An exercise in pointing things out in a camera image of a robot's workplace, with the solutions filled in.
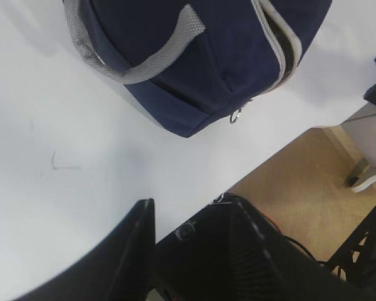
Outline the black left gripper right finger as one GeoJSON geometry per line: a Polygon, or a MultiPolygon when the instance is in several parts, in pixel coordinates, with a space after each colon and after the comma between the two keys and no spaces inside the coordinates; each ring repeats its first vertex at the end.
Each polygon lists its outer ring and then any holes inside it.
{"type": "Polygon", "coordinates": [[[229,253],[236,300],[376,300],[339,280],[273,228],[244,198],[232,198],[229,253]]]}

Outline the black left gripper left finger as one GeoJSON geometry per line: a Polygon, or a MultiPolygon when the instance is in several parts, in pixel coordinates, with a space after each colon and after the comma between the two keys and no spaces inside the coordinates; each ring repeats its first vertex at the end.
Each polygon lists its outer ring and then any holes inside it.
{"type": "Polygon", "coordinates": [[[20,300],[145,300],[154,249],[154,200],[143,199],[92,251],[20,300]]]}

